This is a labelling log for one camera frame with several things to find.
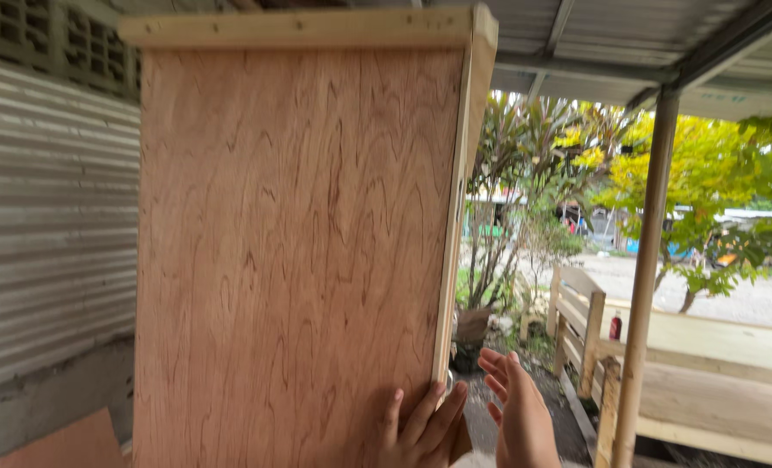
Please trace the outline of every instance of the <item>plant pot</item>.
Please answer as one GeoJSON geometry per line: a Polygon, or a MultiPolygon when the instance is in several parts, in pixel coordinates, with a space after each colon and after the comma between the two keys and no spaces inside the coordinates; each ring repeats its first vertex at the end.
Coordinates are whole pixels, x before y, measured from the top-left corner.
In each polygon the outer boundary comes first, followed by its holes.
{"type": "Polygon", "coordinates": [[[482,346],[487,334],[487,320],[492,313],[493,309],[490,307],[459,312],[453,341],[463,345],[482,346]]]}

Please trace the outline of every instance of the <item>plywood sheet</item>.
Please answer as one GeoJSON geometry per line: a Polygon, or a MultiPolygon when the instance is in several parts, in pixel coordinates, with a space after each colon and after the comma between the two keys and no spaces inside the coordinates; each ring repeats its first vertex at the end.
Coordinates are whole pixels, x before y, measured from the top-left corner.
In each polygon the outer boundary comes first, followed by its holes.
{"type": "Polygon", "coordinates": [[[133,460],[371,465],[428,388],[463,52],[147,52],[133,460]]]}
{"type": "Polygon", "coordinates": [[[81,419],[60,431],[0,458],[0,468],[122,468],[121,449],[111,429],[109,410],[81,419]]]}

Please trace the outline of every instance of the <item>dirt road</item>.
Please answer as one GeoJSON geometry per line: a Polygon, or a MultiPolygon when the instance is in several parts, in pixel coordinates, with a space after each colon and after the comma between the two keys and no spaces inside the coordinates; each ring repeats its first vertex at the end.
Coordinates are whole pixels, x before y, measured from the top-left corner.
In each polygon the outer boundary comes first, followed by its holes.
{"type": "MultiPolygon", "coordinates": [[[[588,274],[608,296],[631,298],[635,275],[634,258],[583,255],[580,260],[584,262],[588,274]]],[[[655,293],[654,303],[665,311],[677,312],[681,309],[685,292],[686,282],[680,276],[670,274],[655,293]]],[[[760,279],[755,285],[740,282],[730,297],[699,295],[689,314],[772,326],[772,277],[760,279]]]]}

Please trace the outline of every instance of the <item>red bottle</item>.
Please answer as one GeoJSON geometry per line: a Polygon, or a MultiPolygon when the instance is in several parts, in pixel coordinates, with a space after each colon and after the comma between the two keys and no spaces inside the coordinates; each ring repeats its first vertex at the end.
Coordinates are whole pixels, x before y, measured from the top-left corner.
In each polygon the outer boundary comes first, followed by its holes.
{"type": "Polygon", "coordinates": [[[623,321],[620,320],[620,312],[614,314],[611,319],[611,329],[608,332],[608,338],[612,341],[620,341],[620,333],[623,331],[623,321]]]}

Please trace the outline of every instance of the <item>hand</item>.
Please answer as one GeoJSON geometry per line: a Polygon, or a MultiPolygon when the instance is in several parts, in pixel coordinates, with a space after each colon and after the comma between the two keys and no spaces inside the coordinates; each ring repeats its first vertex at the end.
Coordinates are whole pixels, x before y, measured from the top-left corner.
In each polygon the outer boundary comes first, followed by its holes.
{"type": "Polygon", "coordinates": [[[551,413],[533,379],[511,352],[503,356],[483,348],[478,366],[487,371],[484,383],[502,402],[492,401],[487,411],[498,426],[497,468],[560,468],[551,413]]]}
{"type": "Polygon", "coordinates": [[[453,450],[458,421],[467,401],[467,384],[458,382],[438,410],[446,386],[433,383],[429,393],[418,403],[406,426],[398,433],[398,417],[403,390],[397,389],[386,408],[378,468],[445,468],[453,450]]]}

